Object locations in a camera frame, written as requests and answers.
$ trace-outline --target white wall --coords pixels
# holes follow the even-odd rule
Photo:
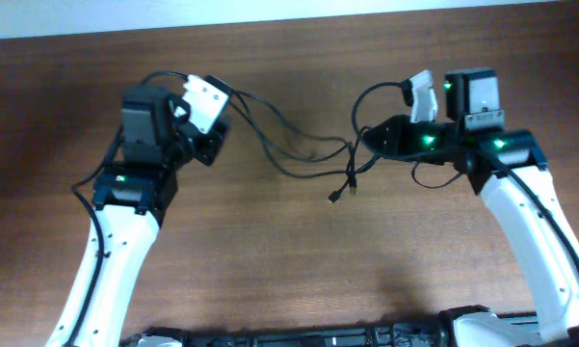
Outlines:
[[[0,0],[0,39],[540,0]]]

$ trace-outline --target wire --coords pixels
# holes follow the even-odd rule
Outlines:
[[[252,127],[252,129],[257,133],[257,135],[259,136],[259,140],[261,141],[263,147],[264,147],[264,151],[267,152],[266,156],[268,156],[268,159],[270,159],[270,161],[273,163],[273,165],[275,165],[275,167],[279,167],[279,163],[276,161],[276,159],[274,159],[274,157],[272,157],[272,153],[270,153],[269,151],[269,147],[271,147],[273,150],[277,151],[278,153],[286,156],[289,159],[293,159],[296,161],[300,161],[300,162],[304,162],[304,163],[320,163],[320,162],[324,162],[327,160],[330,160],[331,158],[337,156],[338,154],[342,153],[345,149],[348,149],[350,151],[350,156],[353,153],[353,145],[346,141],[345,139],[341,138],[341,137],[325,137],[325,136],[317,136],[317,135],[311,135],[309,133],[306,133],[302,130],[300,130],[297,126],[293,125],[289,120],[287,120],[281,113],[280,111],[274,106],[272,105],[270,102],[263,100],[262,98],[260,98],[257,95],[253,95],[250,93],[244,93],[244,92],[239,92],[239,91],[235,91],[234,95],[238,98],[238,100],[240,101],[240,103],[242,104],[242,106],[244,107],[244,111],[241,110],[238,106],[236,106],[233,102],[229,102],[229,105],[236,111],[238,112],[238,114],[250,125],[250,127]],[[256,101],[259,101],[261,103],[263,103],[264,105],[268,106],[271,110],[273,110],[273,112],[275,113],[275,115],[278,116],[278,118],[281,120],[281,123],[283,126],[285,126],[286,128],[290,129],[291,131],[295,132],[296,134],[299,134],[301,136],[304,136],[308,139],[311,140],[315,140],[315,141],[337,141],[337,142],[341,142],[343,144],[343,146],[339,149],[337,149],[335,152],[326,155],[322,158],[316,158],[313,159],[312,157],[299,157],[296,155],[293,155],[289,152],[287,152],[286,150],[280,148],[279,145],[277,145],[275,142],[273,142],[272,140],[270,140],[270,138],[268,138],[268,136],[265,135],[265,133],[259,128],[259,126],[257,125],[257,123],[254,121],[254,119],[251,116],[250,113],[250,108],[249,105],[247,104],[247,102],[244,100],[244,98],[242,97],[242,95],[252,98]],[[292,176],[294,178],[314,178],[314,177],[319,177],[322,175],[329,175],[329,174],[344,174],[345,172],[343,171],[333,171],[333,172],[326,172],[326,173],[316,173],[316,174],[296,174],[296,173],[289,173],[286,170],[284,170],[283,168],[281,168],[280,170],[282,173],[287,174],[289,176]]]
[[[285,170],[282,166],[280,166],[280,164],[277,162],[277,160],[274,158],[274,156],[272,155],[272,153],[270,152],[269,147],[272,147],[274,150],[277,150],[279,153],[286,155],[289,158],[294,158],[295,156],[291,155],[290,153],[287,153],[286,151],[282,150],[281,148],[279,148],[275,143],[273,143],[272,141],[270,141],[270,139],[267,138],[267,136],[261,132],[261,130],[259,129],[259,127],[256,125],[256,123],[254,122],[254,120],[247,114],[244,113],[243,110],[241,110],[238,106],[236,106],[233,102],[230,102],[229,105],[236,110],[236,112],[238,112],[238,114],[245,119],[249,125],[252,127],[252,129],[255,130],[255,132],[257,132],[257,134],[259,135],[259,140],[261,141],[261,144],[263,145],[263,150],[264,153],[266,154],[266,157],[268,158],[268,160],[270,160],[270,162],[272,163],[272,165],[274,165],[281,173],[288,175],[290,177],[293,178],[315,178],[315,177],[321,177],[321,176],[325,176],[325,175],[331,175],[331,174],[345,174],[346,171],[342,171],[342,170],[337,170],[337,171],[330,171],[330,172],[323,172],[323,173],[313,173],[313,174],[298,174],[298,173],[291,173],[288,172],[287,170]],[[337,155],[338,153],[342,152],[342,150],[337,150],[335,153],[330,154],[324,158],[320,158],[320,159],[308,159],[308,158],[300,158],[300,157],[295,157],[295,160],[298,161],[304,161],[307,163],[317,163],[317,162],[321,162],[323,160],[321,159],[325,159],[328,160],[331,157]]]
[[[370,126],[362,126],[362,128],[360,129],[360,133],[363,133],[364,131],[369,130],[369,129],[371,129]],[[351,194],[355,194],[355,191],[357,189],[357,180],[355,179],[355,176],[357,174],[363,174],[363,173],[369,171],[373,166],[375,166],[375,163],[379,159],[379,157],[377,157],[377,155],[373,155],[373,157],[368,162],[366,162],[359,169],[356,170],[355,169],[355,155],[357,154],[357,148],[358,147],[359,147],[359,139],[356,139],[352,159],[350,160],[349,163],[347,163],[347,169],[346,169],[348,172],[347,173],[347,180],[345,181],[345,184],[343,184],[342,187],[340,187],[340,189],[333,192],[332,195],[329,197],[329,200],[331,202],[335,202],[336,200],[338,200],[338,198],[340,198],[340,195],[343,193],[345,188],[347,188],[347,185],[349,185],[351,187]]]
[[[155,77],[159,77],[159,76],[173,76],[173,77],[179,77],[181,79],[183,79],[185,82],[187,82],[189,80],[189,76],[187,74],[181,73],[181,72],[175,72],[175,71],[155,71],[150,73],[148,76],[146,76],[142,82],[140,84],[146,84],[147,82],[149,82],[152,78]]]
[[[548,222],[550,227],[552,227],[553,231],[555,232],[561,243],[566,248],[566,251],[569,254],[569,257],[571,258],[571,261],[574,264],[574,267],[576,268],[576,272],[578,273],[579,277],[578,254],[574,250],[573,246],[569,242],[569,239],[567,239],[567,236],[564,234],[563,230],[561,229],[557,221],[555,221],[550,210],[547,209],[546,206],[544,206],[541,203],[540,198],[535,193],[533,193],[531,188],[529,188],[529,186],[512,169],[510,169],[507,165],[502,163],[497,157],[493,156],[492,154],[476,148],[465,147],[463,148],[463,150],[486,159],[495,169],[511,177],[518,184],[518,186],[522,188],[527,197],[529,197],[529,200],[531,200],[531,202],[538,208],[541,215],[546,219],[546,221]]]
[[[464,174],[464,173],[456,173],[456,175],[455,175],[454,177],[450,178],[450,180],[448,180],[447,182],[445,182],[445,183],[443,183],[443,184],[436,185],[436,186],[430,186],[430,185],[423,184],[422,182],[420,182],[419,180],[417,180],[417,178],[415,177],[415,172],[417,171],[417,167],[420,166],[420,164],[422,164],[422,163],[421,163],[421,162],[416,162],[416,163],[415,163],[415,166],[413,167],[413,169],[411,169],[411,178],[413,178],[413,181],[414,181],[415,183],[417,183],[419,186],[422,186],[422,187],[428,188],[428,189],[439,189],[439,188],[446,187],[446,186],[454,183],[455,180],[461,178],[462,175]]]
[[[280,148],[276,143],[274,143],[272,140],[270,140],[264,133],[263,131],[259,128],[259,126],[256,124],[256,122],[252,119],[252,117],[250,116],[250,109],[249,106],[247,105],[246,101],[244,101],[244,99],[238,95],[235,94],[236,97],[240,100],[240,102],[242,103],[242,105],[245,107],[245,111],[247,114],[245,114],[242,110],[240,110],[238,108],[238,106],[236,106],[233,102],[229,102],[229,106],[231,106],[234,110],[236,110],[236,112],[238,112],[238,114],[247,121],[247,123],[252,127],[252,129],[257,133],[257,135],[259,135],[259,139],[266,143],[267,145],[269,145],[272,149],[274,149],[275,151],[279,152],[280,154],[286,156],[287,158],[293,159],[293,160],[297,160],[297,161],[301,161],[304,163],[321,163],[324,162],[326,160],[329,160],[333,157],[335,157],[336,155],[342,153],[343,150],[345,150],[347,148],[347,145],[343,145],[341,148],[339,148],[337,151],[335,151],[332,154],[329,154],[325,157],[322,158],[318,158],[318,159],[313,159],[312,157],[308,157],[308,158],[303,158],[303,157],[298,157],[295,156],[287,151],[285,151],[284,149]]]
[[[86,198],[84,198],[84,196],[81,195],[81,193],[79,193],[78,188],[93,180],[100,173],[103,167],[105,167],[108,164],[111,164],[111,162],[114,160],[114,158],[116,157],[116,153],[118,152],[119,144],[121,142],[122,129],[123,129],[122,126],[120,126],[118,132],[116,133],[116,136],[114,137],[114,140],[110,144],[109,149],[105,154],[105,158],[103,158],[103,161],[98,165],[98,167],[88,177],[70,186],[70,191],[84,205],[84,208],[86,208],[86,212],[88,212],[90,218],[92,219],[92,224],[94,225],[94,229],[96,229],[96,240],[98,241],[98,251],[96,253],[96,264],[94,266],[94,272],[92,273],[92,278],[90,280],[90,285],[88,286],[88,291],[86,293],[84,303],[81,307],[81,310],[79,311],[79,316],[77,317],[77,321],[73,326],[73,330],[70,333],[70,337],[68,338],[68,341],[65,343],[65,346],[67,347],[74,346],[75,339],[79,334],[82,324],[84,323],[86,313],[88,312],[88,308],[90,306],[90,301],[92,300],[92,294],[94,293],[96,283],[98,282],[98,277],[100,276],[100,270],[103,265],[103,258],[105,257],[105,241],[103,238],[103,230],[101,229],[100,223],[98,222],[98,217],[96,217],[96,214],[94,213],[94,210],[92,209],[90,203],[86,200]]]

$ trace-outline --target brown wooden surface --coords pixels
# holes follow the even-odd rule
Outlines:
[[[498,72],[508,127],[540,141],[579,238],[579,4],[0,40],[0,346],[41,345],[54,329],[89,227],[68,185],[95,167],[118,126],[122,91],[147,73],[215,74],[305,129],[353,138],[350,110],[368,86],[424,68],[440,85],[448,69],[482,66]],[[282,136],[270,114],[255,111]],[[377,124],[407,112],[389,91],[360,116]],[[286,164],[314,172],[345,159]],[[180,172],[122,335],[149,325],[325,327],[470,304],[532,309],[503,232],[466,179],[431,191],[409,171],[381,161],[359,178],[356,196],[329,205],[344,178],[282,176],[235,118],[212,168]],[[435,183],[452,170],[419,174]]]

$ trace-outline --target white plastic bracket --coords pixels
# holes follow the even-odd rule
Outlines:
[[[438,104],[434,95],[433,74],[430,70],[424,70],[408,80],[413,94],[411,122],[435,121]]]
[[[199,132],[207,134],[216,119],[221,115],[225,104],[229,100],[229,95],[204,81],[201,77],[192,74],[188,76],[184,89],[186,89],[186,92],[182,99],[191,105],[189,122]],[[186,111],[178,106],[175,108],[173,115],[182,117],[186,115]]]

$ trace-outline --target green indicator light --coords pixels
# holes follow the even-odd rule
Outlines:
[[[434,142],[434,140],[436,140],[435,136],[424,136],[424,143],[426,145],[430,145]]]
[[[505,142],[501,141],[499,139],[494,140],[493,143],[494,143],[494,146],[497,147],[497,149],[501,149],[505,145]]]

